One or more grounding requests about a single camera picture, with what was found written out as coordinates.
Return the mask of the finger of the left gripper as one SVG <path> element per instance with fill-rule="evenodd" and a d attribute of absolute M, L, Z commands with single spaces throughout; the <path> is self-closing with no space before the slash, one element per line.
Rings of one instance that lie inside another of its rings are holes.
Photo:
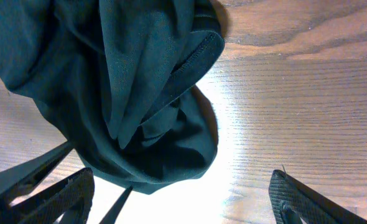
<path fill-rule="evenodd" d="M 65 142 L 45 154 L 0 172 L 0 205 L 31 193 L 74 148 Z"/>
<path fill-rule="evenodd" d="M 124 204 L 126 203 L 133 187 L 128 187 L 117 199 L 117 201 L 113 204 L 113 206 L 109 209 L 107 214 L 100 221 L 100 224 L 115 224 L 116 219 L 121 212 Z"/>

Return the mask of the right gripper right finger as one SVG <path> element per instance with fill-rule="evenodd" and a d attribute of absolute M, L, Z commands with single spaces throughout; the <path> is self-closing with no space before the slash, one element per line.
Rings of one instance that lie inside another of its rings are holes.
<path fill-rule="evenodd" d="M 269 198 L 276 223 L 360 223 L 367 220 L 339 206 L 282 170 L 274 170 Z"/>

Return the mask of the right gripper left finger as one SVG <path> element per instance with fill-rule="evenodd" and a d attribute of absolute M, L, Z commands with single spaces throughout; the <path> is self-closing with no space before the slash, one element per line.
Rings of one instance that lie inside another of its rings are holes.
<path fill-rule="evenodd" d="M 86 223 L 92 206 L 95 183 L 93 172 L 84 168 L 33 197 L 0 210 L 0 224 Z"/>

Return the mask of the black t-shirt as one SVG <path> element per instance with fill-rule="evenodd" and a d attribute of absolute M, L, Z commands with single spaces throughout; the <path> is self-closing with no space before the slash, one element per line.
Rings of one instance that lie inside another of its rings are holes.
<path fill-rule="evenodd" d="M 216 153 L 192 88 L 224 48 L 210 1 L 0 1 L 0 79 L 93 173 L 151 194 Z"/>

